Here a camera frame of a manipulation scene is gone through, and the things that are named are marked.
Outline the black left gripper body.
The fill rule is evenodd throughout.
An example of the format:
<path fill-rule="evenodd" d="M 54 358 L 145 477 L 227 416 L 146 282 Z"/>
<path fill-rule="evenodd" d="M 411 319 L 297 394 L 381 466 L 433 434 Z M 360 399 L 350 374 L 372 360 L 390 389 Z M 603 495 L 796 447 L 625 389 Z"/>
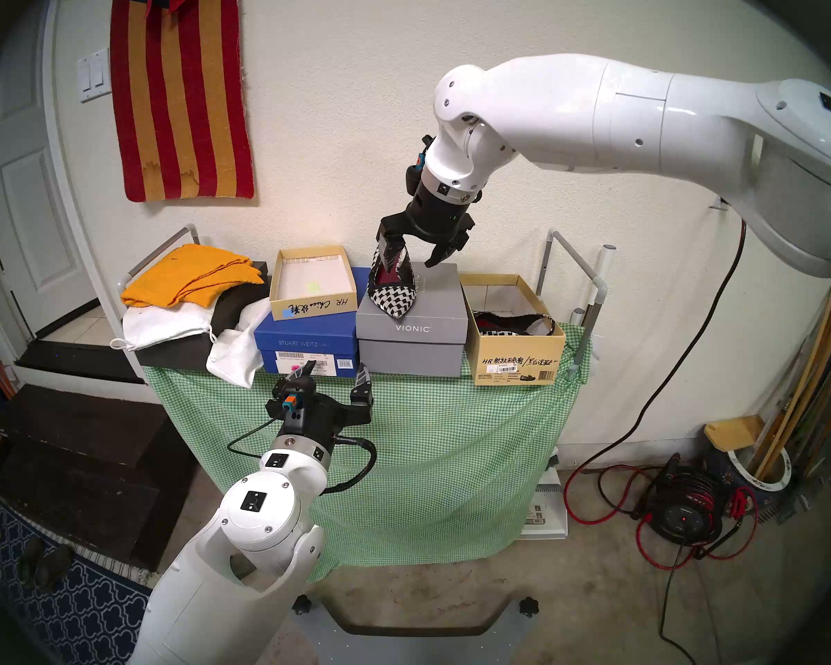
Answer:
<path fill-rule="evenodd" d="M 344 437 L 349 426 L 371 422 L 371 405 L 341 404 L 325 394 L 289 393 L 281 398 L 281 445 L 287 449 L 316 443 L 327 458 L 336 445 L 353 445 L 373 457 L 373 443 L 365 438 Z"/>

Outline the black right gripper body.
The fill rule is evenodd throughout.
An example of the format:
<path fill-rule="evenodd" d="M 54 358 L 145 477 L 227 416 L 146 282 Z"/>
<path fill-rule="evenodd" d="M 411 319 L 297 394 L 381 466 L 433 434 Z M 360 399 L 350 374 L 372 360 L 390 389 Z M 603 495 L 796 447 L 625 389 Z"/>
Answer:
<path fill-rule="evenodd" d="M 377 239 L 390 242 L 410 235 L 434 245 L 463 248 L 474 226 L 467 204 L 453 204 L 427 188 L 415 188 L 404 211 L 381 220 Z"/>

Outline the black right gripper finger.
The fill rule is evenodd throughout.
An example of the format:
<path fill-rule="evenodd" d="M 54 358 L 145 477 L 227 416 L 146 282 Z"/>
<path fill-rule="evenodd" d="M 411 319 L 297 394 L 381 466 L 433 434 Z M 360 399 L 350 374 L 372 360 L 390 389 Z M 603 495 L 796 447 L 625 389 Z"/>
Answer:
<path fill-rule="evenodd" d="M 398 274 L 400 262 L 405 259 L 406 242 L 400 234 L 378 234 L 377 252 L 380 272 Z"/>
<path fill-rule="evenodd" d="M 432 268 L 446 261 L 450 256 L 459 252 L 467 244 L 470 229 L 455 229 L 443 232 L 426 233 L 425 240 L 433 243 L 431 256 L 425 261 L 426 268 Z"/>

